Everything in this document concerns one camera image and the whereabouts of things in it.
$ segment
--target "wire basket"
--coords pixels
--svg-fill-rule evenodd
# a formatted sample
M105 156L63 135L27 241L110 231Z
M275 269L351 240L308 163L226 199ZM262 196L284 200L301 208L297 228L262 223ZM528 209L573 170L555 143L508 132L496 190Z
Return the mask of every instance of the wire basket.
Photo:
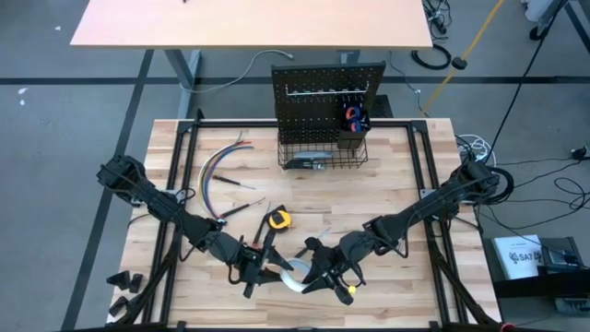
M278 164L283 170L324 170L327 168L359 168L363 162L369 160L367 154L367 143L363 138L340 139L332 143L303 143L303 144L281 144L277 140ZM313 157L325 154L329 157Z

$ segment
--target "tape measure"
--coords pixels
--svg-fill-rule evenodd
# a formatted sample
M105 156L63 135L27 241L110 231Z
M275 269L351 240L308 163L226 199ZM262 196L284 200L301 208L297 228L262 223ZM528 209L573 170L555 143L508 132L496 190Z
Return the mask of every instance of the tape measure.
M277 207L269 213L268 226L274 231L286 231L291 227L291 222L291 215L284 206Z

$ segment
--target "black metal frame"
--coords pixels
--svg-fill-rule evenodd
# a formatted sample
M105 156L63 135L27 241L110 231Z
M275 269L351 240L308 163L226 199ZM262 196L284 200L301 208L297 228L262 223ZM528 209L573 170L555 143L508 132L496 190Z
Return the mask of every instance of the black metal frame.
M424 189L427 189L427 188L426 188L426 184L424 183L424 177L423 177L422 169L420 166L419 149L418 149L417 140L416 140L416 133L418 132L421 135L421 139L423 142L424 154L426 156L426 164L427 164L428 170L429 170L429 177L431 180L432 189L436 189L439 187L436 166L434 164L434 156L432 154L431 142L430 142L430 137L429 137L429 133L428 133L428 126L427 126L427 122L425 120L412 120L412 121L399 121L399 120L379 121L378 120L378 121L374 121L372 123L372 126L373 127L389 127L389 128L405 128L407 130L407 139L408 139L408 144L410 147L410 154L412 157L412 165L413 165L414 173L416 176L417 189L418 189L418 192L420 195L420 193ZM255 120L255 121L204 120L203 114L199 110L197 113L197 117L194 121L192 121L190 123L180 122L178 125L176 140L174 142L174 151L172 152L171 171L170 171L170 174L168 177L167 189L172 189L174 187L174 181L175 181L177 169L178 169L178 159L180 157L180 149L181 149L181 146L183 143L183 135L186 132L188 132L189 130L191 131L191 137L190 137L190 142L189 142L187 156L186 156L186 165L187 166L184 168L183 184L182 184L182 189L187 189L189 181L190 181L190 176L191 176L191 169L192 169L191 166L193 163L193 157L195 155L195 149L196 149L195 142L196 142L196 134L197 134L198 128L228 128L228 127L229 128L232 128L232 127L241 127L241 128L277 127L277 121L276 120ZM438 302L439 311L440 311L441 323L444 325L444 324L450 322L449 308L446 303L446 295L445 295L445 291L444 291L444 287L443 287L443 276L441 274L441 270L437 267L437 265L432 260L432 251L435 250L434 245L437 245L437 243L435 241L435 237L434 237L434 231L432 228L432 222L424 222L424 228L425 228L425 232L426 232L426 236L427 236L429 256L431 259L432 274L433 274L433 281L434 281L434 289L436 291L437 302ZM449 234L449 231L445 227L443 227L443 225L441 225L441 230L442 230L442 243L444 245L444 252L445 252L446 258L447 258L453 272L456 274L457 269L456 269L456 262L454 260L454 251L453 251L453 244L451 242L451 236ZM172 249L180 250L180 237L181 236L182 235L180 234L179 230L175 230L174 238L173 238L172 245L171 245L171 250ZM165 237L166 237L166 225L161 224L160 228L159 228L159 232L158 232L158 237L156 240L156 248L155 248L156 250L154 252L154 259L153 259L153 262L156 264L152 265L152 268L150 271L150 276L154 273L154 271L159 266L159 261L161 259L161 254L162 254L162 250L163 250ZM174 239L177 239L177 238L179 240L176 242L178 244L178 246L176 248L174 248L174 244L175 244ZM171 295L172 295L172 291L173 291L173 287L174 287L174 276L175 276L177 264L178 264L178 260L175 260L174 263L172 264L170 270L168 271L168 277L167 277L167 281L166 281L166 285L165 285L165 289L164 289L164 296L163 296L163 300L162 300L161 311L159 313L159 321L157 323L149 324L150 320L151 320L151 314L152 314L151 312L153 310L153 298L152 298L152 299L150 299L148 306L144 310L144 314L142 317L143 324L149 324L148 326L157 327L158 330L160 330L161 328L165 328L165 326L168 324L168 317L169 317L170 309L171 309L171 299L172 299ZM458 317L459 317L460 323L466 323L465 306L461 303L461 301L458 299L456 294L455 294L455 300L457 302ZM435 322L433 322L433 323L434 324L431 324L430 328L387 328L386 330L388 330L388 331L412 331L412 332L434 331L434 330L436 330L436 328L438 328L438 325ZM195 329L186 328L184 330L190 331L190 330L197 330L197 329L199 331L219 331L220 330L220 329L215 329L215 328L195 328ZM263 328L263 329L260 329L260 328L232 328L232 329L223 328L224 331L249 330L249 331L265 331L265 332L285 331L285 330L292 330L292 329L293 328ZM314 328L313 330L315 330L315 331L326 330L327 331L328 329ZM343 328L340 330L346 330L346 331L352 332L352 331L367 331L367 330L379 331L382 329L379 329L379 328Z

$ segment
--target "black strap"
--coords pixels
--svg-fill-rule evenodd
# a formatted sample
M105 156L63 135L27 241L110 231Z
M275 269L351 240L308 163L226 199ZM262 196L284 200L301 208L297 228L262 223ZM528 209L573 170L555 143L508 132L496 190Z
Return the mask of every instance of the black strap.
M443 65L431 65L431 64L425 63L424 61L422 61L422 59L419 58L418 51L412 51L412 59L414 61L416 61L416 63L418 65L421 65L425 68L429 68L431 70L442 70L442 69L445 69L446 67L448 67L451 64L451 57L452 57L451 54L449 53L449 51L447 51L441 45L437 45L437 44L433 44L432 47L435 50L441 51L444 54L444 56L446 57L446 62Z

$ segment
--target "gray floor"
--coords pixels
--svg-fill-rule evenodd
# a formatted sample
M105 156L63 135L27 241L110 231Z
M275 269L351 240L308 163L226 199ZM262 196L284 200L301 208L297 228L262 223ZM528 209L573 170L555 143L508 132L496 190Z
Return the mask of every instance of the gray floor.
M471 43L495 0L451 0L454 23L444 46L460 54ZM144 52L73 49L68 43L87 1L4 1L0 5L0 82L16 77L136 77ZM586 18L581 18L587 27ZM507 2L469 58L464 77L520 77L537 43L528 40L532 23L525 20L519 2ZM237 77L258 50L206 50L201 77ZM271 65L332 64L333 50L293 51L294 61L275 54L261 56L249 76L268 77ZM362 62L386 60L387 51L366 51ZM425 54L435 59L437 54ZM408 52L394 52L393 63L411 77L444 77L415 65ZM387 68L387 76L398 76ZM155 52L149 77L172 77L162 52ZM590 54L571 20L561 12L533 66L532 77L588 77ZM413 84L422 103L436 89ZM18 90L29 88L19 95ZM6 230L0 235L0 326L6 331L49 331L60 328L90 229L100 200L95 174L113 154L132 85L0 85L0 154L4 185L0 188ZM457 134L493 139L508 107L514 84L450 84L430 109L436 117L451 117ZM506 124L496 152L500 162L567 157L570 148L587 139L590 125L588 84L527 84ZM418 115L414 92L403 84L382 84L395 117ZM143 91L126 152L145 157L153 119L177 113L180 91L176 85L147 85ZM236 85L197 98L207 117L273 117L269 85ZM545 162L506 167L517 183L560 167ZM582 163L539 180L513 196L571 200L552 184L558 176L590 187L590 164ZM495 208L509 225L523 225L568 211L560 204L527 206L502 204ZM77 327L103 324L112 287L105 277L119 266L130 207L114 199L107 218ZM523 233L543 237L573 236L586 264L590 261L587 212L531 228ZM483 219L486 238L511 235ZM546 318L531 327L580 331L587 318L555 314L547 300L501 301L505 318L519 324Z

